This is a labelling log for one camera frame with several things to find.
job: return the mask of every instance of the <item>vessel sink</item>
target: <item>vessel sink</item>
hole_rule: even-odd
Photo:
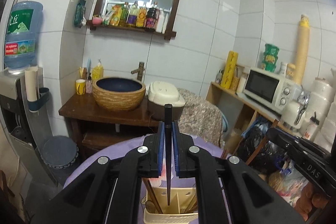
[[[97,104],[107,110],[133,110],[143,100],[146,86],[134,79],[105,77],[93,82],[92,93]]]

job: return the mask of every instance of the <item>silver screw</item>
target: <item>silver screw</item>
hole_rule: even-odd
[[[148,151],[148,147],[147,146],[139,146],[138,147],[138,152],[139,153],[146,153]]]
[[[100,158],[98,159],[98,163],[99,163],[99,164],[106,164],[108,161],[109,161],[108,157],[105,157],[105,156],[100,157]]]
[[[197,153],[197,152],[199,152],[199,147],[198,146],[191,146],[191,147],[189,147],[189,151],[191,152],[191,153]]]
[[[237,163],[239,163],[239,158],[236,157],[236,156],[231,156],[231,157],[229,158],[229,161],[230,161],[230,163],[232,163],[232,164],[237,164]]]

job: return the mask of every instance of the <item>stacked green containers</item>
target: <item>stacked green containers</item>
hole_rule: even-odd
[[[264,59],[261,62],[261,68],[274,72],[277,67],[279,48],[272,44],[265,44]]]

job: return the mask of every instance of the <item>trash can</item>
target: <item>trash can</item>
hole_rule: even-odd
[[[58,183],[64,185],[66,179],[80,165],[78,147],[65,136],[53,136],[43,145],[41,158]]]

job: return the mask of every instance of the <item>beige utensil basket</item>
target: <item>beige utensil basket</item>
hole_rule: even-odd
[[[145,224],[161,223],[179,223],[188,224],[190,221],[198,218],[198,213],[184,214],[187,206],[196,194],[194,188],[171,188],[170,206],[167,204],[167,188],[153,188],[157,201],[163,211],[163,214],[155,212],[151,214],[145,208],[143,212],[143,221]],[[146,191],[146,201],[151,198]]]

